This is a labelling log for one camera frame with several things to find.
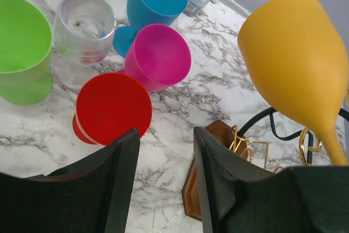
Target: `green plastic cup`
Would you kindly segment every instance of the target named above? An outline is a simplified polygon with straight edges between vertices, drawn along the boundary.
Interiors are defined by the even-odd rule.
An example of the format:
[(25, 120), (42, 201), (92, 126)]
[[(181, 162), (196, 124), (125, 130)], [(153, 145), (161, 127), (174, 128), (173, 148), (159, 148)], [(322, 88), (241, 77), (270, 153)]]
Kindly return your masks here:
[(44, 14), (26, 0), (0, 0), (0, 96), (32, 105), (52, 89), (52, 32)]

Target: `red plastic cup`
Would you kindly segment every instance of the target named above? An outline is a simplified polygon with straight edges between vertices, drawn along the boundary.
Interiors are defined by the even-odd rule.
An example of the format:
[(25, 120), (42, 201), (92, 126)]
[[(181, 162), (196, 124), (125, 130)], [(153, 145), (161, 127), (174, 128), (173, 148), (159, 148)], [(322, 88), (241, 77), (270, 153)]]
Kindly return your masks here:
[(162, 24), (146, 26), (129, 49), (120, 73), (136, 79), (149, 92), (181, 82), (191, 67), (191, 54), (184, 38)]
[(109, 145), (131, 128), (143, 136), (152, 120), (152, 103), (135, 79), (105, 73), (90, 79), (76, 100), (73, 129), (88, 144)]

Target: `marble countertop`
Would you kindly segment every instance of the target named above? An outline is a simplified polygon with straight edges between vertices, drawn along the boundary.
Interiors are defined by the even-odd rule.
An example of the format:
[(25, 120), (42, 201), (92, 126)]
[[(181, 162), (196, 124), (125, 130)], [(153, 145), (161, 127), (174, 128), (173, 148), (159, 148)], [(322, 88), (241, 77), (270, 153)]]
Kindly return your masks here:
[[(29, 0), (52, 23), (60, 0)], [(127, 0), (106, 0), (118, 25), (127, 24)], [(223, 120), (241, 127), (269, 107), (252, 84), (237, 46), (237, 34), (245, 18), (222, 3), (209, 3), (195, 19), (181, 15), (173, 24), (187, 40), (192, 68), (181, 83), (151, 94), (153, 120), (141, 139), (126, 232), (202, 232), (201, 222), (185, 216), (180, 191), (193, 156), (193, 128)], [(51, 65), (59, 57), (53, 48)], [(124, 59), (111, 51), (95, 69), (117, 71)], [(0, 171), (18, 177), (48, 174), (100, 149), (81, 142), (71, 128), (76, 92), (54, 78), (51, 94), (40, 104), (16, 106), (0, 98)], [(301, 126), (275, 114), (279, 135)], [(344, 122), (337, 121), (344, 145)], [(270, 141), (268, 170), (282, 164), (301, 165), (298, 141), (282, 142), (271, 132), (268, 119), (247, 133), (254, 140)], [(265, 148), (252, 146), (253, 163), (263, 166)], [(326, 165), (325, 150), (314, 153), (314, 163)]]

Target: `wooden base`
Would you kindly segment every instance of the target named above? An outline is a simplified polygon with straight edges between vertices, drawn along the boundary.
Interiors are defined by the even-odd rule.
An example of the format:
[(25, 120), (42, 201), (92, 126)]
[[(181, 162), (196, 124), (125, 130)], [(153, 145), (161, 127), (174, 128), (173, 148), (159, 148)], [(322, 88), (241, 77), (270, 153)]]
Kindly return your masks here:
[[(221, 120), (216, 120), (206, 127), (214, 138), (216, 138), (226, 148), (230, 147), (233, 140), (232, 128)], [(237, 150), (237, 154), (241, 155), (242, 151), (246, 148), (246, 142), (242, 141)], [(247, 159), (248, 153), (243, 155), (244, 159)], [(200, 201), (198, 195), (198, 186), (196, 179), (195, 162), (192, 160), (188, 175), (186, 177), (183, 189), (182, 198), (185, 214), (189, 217), (195, 218), (201, 221)]]

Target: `plastic cup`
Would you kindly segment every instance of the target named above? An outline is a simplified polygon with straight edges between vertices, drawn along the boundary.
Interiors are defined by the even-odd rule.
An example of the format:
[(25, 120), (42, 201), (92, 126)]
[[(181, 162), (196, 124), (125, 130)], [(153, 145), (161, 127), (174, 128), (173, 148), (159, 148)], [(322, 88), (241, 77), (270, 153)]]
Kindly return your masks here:
[(127, 74), (149, 92), (159, 92), (181, 82), (191, 67), (191, 54), (184, 38), (173, 28), (152, 24), (143, 28), (127, 53)]
[(115, 50), (122, 57), (126, 57), (142, 28), (155, 23), (171, 25), (187, 4), (188, 0), (127, 0), (127, 17), (131, 26), (116, 30), (113, 41)]
[(143, 136), (152, 120), (152, 103), (135, 79), (105, 73), (90, 79), (76, 100), (73, 130), (88, 144), (109, 145), (131, 128)]
[(52, 33), (44, 14), (26, 0), (0, 0), (0, 95), (36, 104), (52, 89)]

